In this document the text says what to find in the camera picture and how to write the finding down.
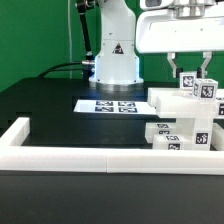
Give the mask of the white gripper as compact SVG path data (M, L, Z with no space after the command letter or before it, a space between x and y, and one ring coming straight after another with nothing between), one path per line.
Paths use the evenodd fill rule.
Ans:
M147 11L140 15L136 28L139 53L167 53L174 78L183 69L176 63L175 52L203 52L197 77L207 76L212 51L224 50L224 7L208 7L201 18L176 19L172 10Z

